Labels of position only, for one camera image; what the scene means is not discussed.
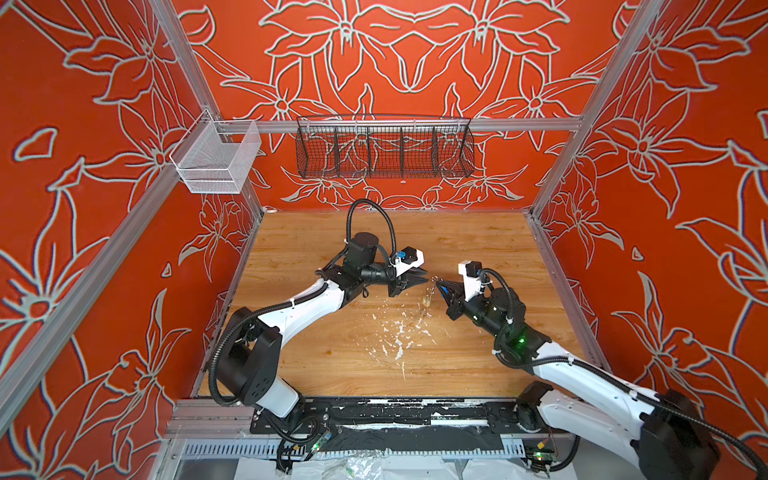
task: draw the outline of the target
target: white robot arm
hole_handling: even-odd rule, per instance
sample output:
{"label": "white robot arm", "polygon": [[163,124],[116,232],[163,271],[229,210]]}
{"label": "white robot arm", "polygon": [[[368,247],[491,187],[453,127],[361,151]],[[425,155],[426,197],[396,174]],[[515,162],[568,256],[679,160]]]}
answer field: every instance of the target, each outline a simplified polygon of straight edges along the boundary
{"label": "white robot arm", "polygon": [[[377,209],[389,225],[392,252],[386,253],[372,233],[352,237],[352,213],[360,204]],[[382,262],[376,262],[381,252]],[[424,253],[412,247],[397,250],[394,227],[376,203],[360,199],[349,208],[346,246],[322,269],[312,286],[287,301],[256,311],[237,310],[211,356],[208,386],[213,399],[222,406],[237,403],[261,406],[280,418],[296,408],[300,394],[277,375],[280,350],[297,333],[329,313],[336,312],[358,295],[367,296],[371,285],[387,285],[389,296],[427,281],[421,269]],[[218,389],[221,381],[233,394],[225,399]]]}
{"label": "white robot arm", "polygon": [[[479,262],[461,262],[462,282],[440,280],[448,316],[467,316],[494,337],[493,354],[504,365],[573,392],[569,398],[543,382],[533,382],[517,399],[519,425],[528,431],[545,426],[583,437],[625,458],[652,480],[709,478],[720,460],[711,433],[736,446],[755,465],[757,478],[768,470],[754,451],[701,419],[679,392],[661,394],[613,376],[568,352],[525,323],[525,304],[504,279]],[[502,288],[494,289],[493,276]],[[485,296],[485,289],[491,290]],[[547,472],[557,465],[531,463]]]}

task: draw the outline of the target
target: wooden tabletop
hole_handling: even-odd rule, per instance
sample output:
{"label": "wooden tabletop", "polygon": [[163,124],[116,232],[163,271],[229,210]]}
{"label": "wooden tabletop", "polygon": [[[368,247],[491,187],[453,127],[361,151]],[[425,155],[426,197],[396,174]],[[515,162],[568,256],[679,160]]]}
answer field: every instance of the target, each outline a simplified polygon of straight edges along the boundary
{"label": "wooden tabletop", "polygon": [[[527,306],[526,321],[583,357],[525,218],[517,213],[389,214],[397,246],[424,252],[429,276],[461,281],[457,264],[478,260],[497,270]],[[267,214],[230,313],[280,303],[316,280],[314,271],[344,245],[346,212]],[[375,212],[359,210],[353,235],[369,231],[389,251]],[[516,396],[535,378],[491,355],[493,337],[462,317],[451,321],[428,284],[395,298],[371,286],[283,347],[278,374],[308,396]],[[429,303],[429,308],[419,305]],[[222,392],[226,389],[220,385]],[[200,394],[208,395],[207,379]]]}

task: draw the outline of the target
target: red wall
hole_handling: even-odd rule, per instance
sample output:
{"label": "red wall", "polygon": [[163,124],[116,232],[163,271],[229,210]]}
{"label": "red wall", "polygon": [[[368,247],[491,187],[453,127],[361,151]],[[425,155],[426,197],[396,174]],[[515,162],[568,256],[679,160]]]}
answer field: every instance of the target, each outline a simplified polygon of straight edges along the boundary
{"label": "red wall", "polygon": [[543,218],[614,371],[764,458],[767,25],[764,2],[668,2]]}
{"label": "red wall", "polygon": [[[200,110],[142,0],[0,12],[3,372]],[[177,184],[0,439],[0,476],[146,475],[252,226],[242,196]]]}
{"label": "red wall", "polygon": [[[406,113],[578,116],[636,2],[174,0],[225,118]],[[459,180],[303,180],[291,136],[264,135],[251,180],[281,210],[531,205],[564,132],[480,134]]]}

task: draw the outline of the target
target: black wire basket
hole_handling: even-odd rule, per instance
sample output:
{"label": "black wire basket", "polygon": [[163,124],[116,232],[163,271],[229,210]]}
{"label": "black wire basket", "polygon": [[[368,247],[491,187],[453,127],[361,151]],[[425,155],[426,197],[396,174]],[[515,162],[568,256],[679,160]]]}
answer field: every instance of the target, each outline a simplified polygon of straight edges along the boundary
{"label": "black wire basket", "polygon": [[475,171],[469,118],[351,114],[296,122],[303,178],[460,178]]}

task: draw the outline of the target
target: wire mesh basket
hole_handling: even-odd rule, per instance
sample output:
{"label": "wire mesh basket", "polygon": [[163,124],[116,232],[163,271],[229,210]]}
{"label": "wire mesh basket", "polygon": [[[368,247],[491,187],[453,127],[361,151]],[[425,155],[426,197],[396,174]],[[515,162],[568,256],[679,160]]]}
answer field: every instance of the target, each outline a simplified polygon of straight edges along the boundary
{"label": "wire mesh basket", "polygon": [[469,118],[396,114],[296,119],[304,178],[458,178],[475,171]]}
{"label": "wire mesh basket", "polygon": [[236,136],[219,132],[222,123],[204,111],[170,154],[193,194],[238,194],[259,153],[261,136],[255,121],[248,124],[245,135]]}

